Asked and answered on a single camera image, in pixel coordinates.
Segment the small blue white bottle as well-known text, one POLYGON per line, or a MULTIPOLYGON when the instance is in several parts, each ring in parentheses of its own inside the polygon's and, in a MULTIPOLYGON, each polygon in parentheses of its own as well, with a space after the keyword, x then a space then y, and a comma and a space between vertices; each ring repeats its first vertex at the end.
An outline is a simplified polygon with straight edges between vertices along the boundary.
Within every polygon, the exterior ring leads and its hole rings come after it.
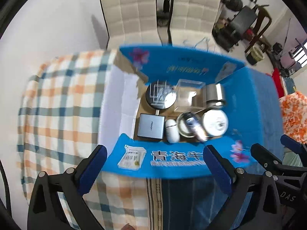
POLYGON ((195 117, 186 119, 186 124, 200 142, 206 142, 208 140, 208 136, 205 133, 203 126, 195 117))

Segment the small silver tin dish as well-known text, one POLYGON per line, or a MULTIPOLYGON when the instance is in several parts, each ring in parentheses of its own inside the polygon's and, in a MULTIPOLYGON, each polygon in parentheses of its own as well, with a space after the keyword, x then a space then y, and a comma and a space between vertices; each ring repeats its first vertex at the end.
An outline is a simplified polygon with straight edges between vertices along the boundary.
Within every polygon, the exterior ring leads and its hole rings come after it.
POLYGON ((193 112, 183 112, 177 117, 177 125, 178 125, 178 131, 180 135, 182 135, 185 138, 194 138, 195 135, 190 131, 189 127, 186 124, 186 119, 190 117, 195 117, 199 122, 200 118, 193 112))

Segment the white earbud case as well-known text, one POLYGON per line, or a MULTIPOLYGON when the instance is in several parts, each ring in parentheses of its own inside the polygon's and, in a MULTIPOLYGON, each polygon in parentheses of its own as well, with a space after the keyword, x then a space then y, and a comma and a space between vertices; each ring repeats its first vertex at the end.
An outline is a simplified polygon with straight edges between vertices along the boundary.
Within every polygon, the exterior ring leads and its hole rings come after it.
POLYGON ((167 141, 171 144, 178 143, 180 141, 180 134, 175 120, 168 119, 165 122, 165 135, 167 141))

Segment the silver metal canister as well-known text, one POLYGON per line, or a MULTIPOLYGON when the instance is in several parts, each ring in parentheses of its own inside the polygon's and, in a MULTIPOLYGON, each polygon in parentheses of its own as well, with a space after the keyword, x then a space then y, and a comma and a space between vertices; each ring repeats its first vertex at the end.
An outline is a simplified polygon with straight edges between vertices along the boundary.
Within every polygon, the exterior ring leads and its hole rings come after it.
POLYGON ((208 108, 222 108, 225 106, 225 92, 221 84, 210 84, 206 86, 206 104, 208 108))

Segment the clear acrylic box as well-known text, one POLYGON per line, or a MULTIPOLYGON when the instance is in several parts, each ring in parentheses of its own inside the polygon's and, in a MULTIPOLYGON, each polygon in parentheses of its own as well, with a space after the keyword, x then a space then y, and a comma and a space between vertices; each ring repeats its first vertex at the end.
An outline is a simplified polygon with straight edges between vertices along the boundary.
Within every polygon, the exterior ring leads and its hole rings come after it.
POLYGON ((191 111, 198 113, 207 108, 205 83, 180 79, 175 87, 177 98, 175 112, 191 111))

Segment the grey Pisen charger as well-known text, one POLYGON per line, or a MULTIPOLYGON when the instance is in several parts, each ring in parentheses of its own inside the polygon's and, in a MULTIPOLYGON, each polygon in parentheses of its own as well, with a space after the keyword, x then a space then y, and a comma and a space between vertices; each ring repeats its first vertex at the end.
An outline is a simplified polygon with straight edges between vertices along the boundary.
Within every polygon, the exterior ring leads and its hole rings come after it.
POLYGON ((139 116, 136 135, 139 138, 160 141, 164 135, 165 116, 160 115, 160 110, 153 114, 141 113, 139 116))

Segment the black round patterned tin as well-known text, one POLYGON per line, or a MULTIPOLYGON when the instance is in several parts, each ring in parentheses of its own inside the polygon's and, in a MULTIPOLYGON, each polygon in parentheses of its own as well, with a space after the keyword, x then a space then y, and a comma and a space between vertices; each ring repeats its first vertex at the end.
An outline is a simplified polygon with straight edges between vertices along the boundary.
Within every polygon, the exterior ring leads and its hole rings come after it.
POLYGON ((152 108, 166 110, 175 103, 177 93, 167 81, 155 81, 147 87, 145 98, 152 108))

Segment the orange white floral cushion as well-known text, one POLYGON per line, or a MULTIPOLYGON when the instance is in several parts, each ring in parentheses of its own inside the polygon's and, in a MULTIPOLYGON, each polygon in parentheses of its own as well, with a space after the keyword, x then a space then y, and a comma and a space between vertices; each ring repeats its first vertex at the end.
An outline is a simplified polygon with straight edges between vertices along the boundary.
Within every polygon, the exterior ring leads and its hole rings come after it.
POLYGON ((307 98, 296 91, 279 99, 284 134, 300 143, 307 139, 307 98))

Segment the blue striped tablecloth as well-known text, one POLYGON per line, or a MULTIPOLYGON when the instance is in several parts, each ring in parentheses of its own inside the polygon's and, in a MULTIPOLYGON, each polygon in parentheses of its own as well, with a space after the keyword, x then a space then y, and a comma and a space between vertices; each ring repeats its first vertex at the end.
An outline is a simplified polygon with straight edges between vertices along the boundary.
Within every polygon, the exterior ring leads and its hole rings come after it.
MULTIPOLYGON (((240 69, 222 80, 229 119, 227 135, 249 149, 262 144, 279 159, 283 120, 272 77, 240 69)), ((146 179, 150 229, 206 229, 227 196, 212 176, 192 179, 146 179)))

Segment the plaid orange checked cloth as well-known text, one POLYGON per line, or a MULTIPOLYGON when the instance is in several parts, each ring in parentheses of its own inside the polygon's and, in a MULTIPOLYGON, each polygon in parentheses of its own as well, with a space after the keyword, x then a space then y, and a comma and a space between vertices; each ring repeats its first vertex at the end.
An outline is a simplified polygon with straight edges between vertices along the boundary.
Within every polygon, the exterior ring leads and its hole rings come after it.
MULTIPOLYGON (((56 57, 41 65, 22 96, 18 113, 21 185, 30 199, 37 175, 63 173, 97 146, 100 107, 118 50, 56 57)), ((162 229, 159 180, 101 172, 85 202, 105 229, 162 229)))

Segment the green waste bin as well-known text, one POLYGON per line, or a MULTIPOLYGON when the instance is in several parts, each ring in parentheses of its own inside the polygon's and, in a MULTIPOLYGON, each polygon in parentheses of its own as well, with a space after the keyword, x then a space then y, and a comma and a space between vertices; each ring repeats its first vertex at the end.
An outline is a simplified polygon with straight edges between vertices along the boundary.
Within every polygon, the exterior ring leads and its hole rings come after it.
POLYGON ((246 55, 247 61, 251 65, 256 65, 258 62, 264 60, 264 54, 257 46, 252 46, 246 55))

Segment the black weight bench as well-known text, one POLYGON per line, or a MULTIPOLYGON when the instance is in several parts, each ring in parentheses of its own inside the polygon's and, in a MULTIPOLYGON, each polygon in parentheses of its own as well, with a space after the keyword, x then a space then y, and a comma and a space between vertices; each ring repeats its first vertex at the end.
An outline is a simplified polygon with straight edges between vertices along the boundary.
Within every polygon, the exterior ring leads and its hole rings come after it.
POLYGON ((248 6, 244 6, 231 21, 224 24, 220 29, 218 24, 214 26, 212 35, 215 42, 229 52, 234 45, 242 40, 243 35, 256 19, 257 14, 248 6))

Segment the right white quilted chair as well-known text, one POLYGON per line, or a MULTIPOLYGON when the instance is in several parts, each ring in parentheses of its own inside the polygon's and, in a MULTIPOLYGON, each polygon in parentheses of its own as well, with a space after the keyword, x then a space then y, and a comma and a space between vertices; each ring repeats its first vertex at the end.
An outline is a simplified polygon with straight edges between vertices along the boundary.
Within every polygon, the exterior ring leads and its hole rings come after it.
POLYGON ((168 34, 170 44, 184 46, 185 39, 210 38, 215 43, 213 53, 221 53, 212 30, 221 0, 171 0, 168 34))

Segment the white quilted chair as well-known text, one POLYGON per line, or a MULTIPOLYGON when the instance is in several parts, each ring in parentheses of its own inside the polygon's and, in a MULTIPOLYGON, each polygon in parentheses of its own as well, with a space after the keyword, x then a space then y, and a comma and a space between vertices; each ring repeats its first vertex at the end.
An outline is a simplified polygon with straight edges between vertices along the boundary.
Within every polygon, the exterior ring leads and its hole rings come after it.
POLYGON ((185 39, 210 38, 215 43, 213 53, 221 53, 212 30, 221 0, 171 0, 168 34, 170 44, 184 46, 185 39))
POLYGON ((162 44, 156 0, 100 0, 100 5, 109 36, 108 49, 130 44, 162 44))

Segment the left white quilted chair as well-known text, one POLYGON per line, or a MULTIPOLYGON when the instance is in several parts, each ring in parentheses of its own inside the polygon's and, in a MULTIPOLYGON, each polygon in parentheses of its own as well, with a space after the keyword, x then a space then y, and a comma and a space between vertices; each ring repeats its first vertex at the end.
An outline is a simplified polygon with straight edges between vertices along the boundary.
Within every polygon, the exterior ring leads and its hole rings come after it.
POLYGON ((100 0, 100 5, 109 36, 108 49, 130 44, 162 44, 156 0, 100 0))

